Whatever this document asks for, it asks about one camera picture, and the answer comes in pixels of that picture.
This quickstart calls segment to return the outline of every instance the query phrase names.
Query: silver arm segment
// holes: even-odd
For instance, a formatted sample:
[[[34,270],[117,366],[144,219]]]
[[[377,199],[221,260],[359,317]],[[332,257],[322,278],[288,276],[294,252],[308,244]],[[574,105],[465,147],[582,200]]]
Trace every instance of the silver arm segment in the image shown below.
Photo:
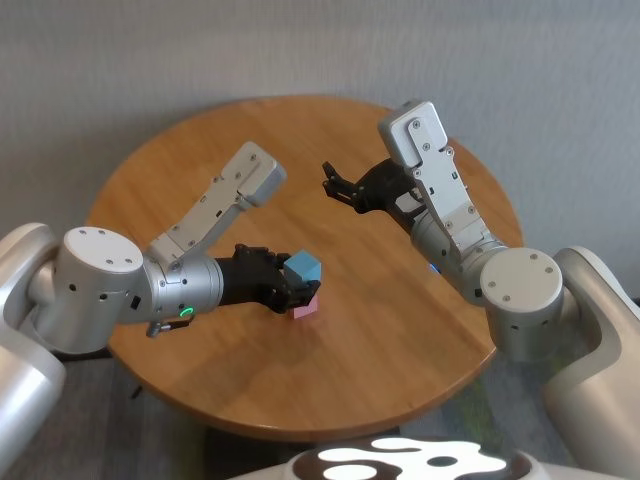
[[[429,213],[462,259],[490,236],[453,162],[453,148],[431,102],[414,101],[390,113],[378,130],[393,161],[415,181]]]
[[[156,238],[148,255],[166,272],[187,256],[204,255],[241,212],[264,205],[287,173],[253,142],[245,143],[189,212]]]

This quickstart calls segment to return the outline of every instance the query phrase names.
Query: floor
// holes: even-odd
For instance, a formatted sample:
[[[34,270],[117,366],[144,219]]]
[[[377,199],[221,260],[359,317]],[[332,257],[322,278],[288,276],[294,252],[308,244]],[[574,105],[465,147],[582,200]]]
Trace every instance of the floor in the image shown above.
[[[573,465],[541,404],[540,386],[574,358],[573,345],[549,362],[524,365],[497,356],[471,385],[441,408],[402,425],[405,435],[455,435],[493,448],[517,446],[539,460]],[[6,479],[193,480],[225,478],[204,448],[207,428],[148,392],[112,359],[67,364],[56,410]]]

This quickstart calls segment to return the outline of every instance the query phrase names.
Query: round wooden table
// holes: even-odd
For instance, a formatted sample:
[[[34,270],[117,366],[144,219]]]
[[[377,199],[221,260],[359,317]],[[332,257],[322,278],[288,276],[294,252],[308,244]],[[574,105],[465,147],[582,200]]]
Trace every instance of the round wooden table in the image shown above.
[[[248,100],[190,118],[134,152],[98,196],[89,223],[143,249],[179,220],[247,140],[288,180],[241,215],[209,252],[236,243],[306,249],[323,264],[319,311],[292,320],[244,304],[145,336],[119,326],[110,349],[161,398],[217,428],[255,438],[326,441],[369,434],[442,404],[477,376],[494,346],[481,308],[462,298],[383,212],[358,215],[327,198],[321,165],[357,180],[388,157],[383,107],[329,96]],[[522,235],[498,182],[452,142],[456,163],[492,231]]]

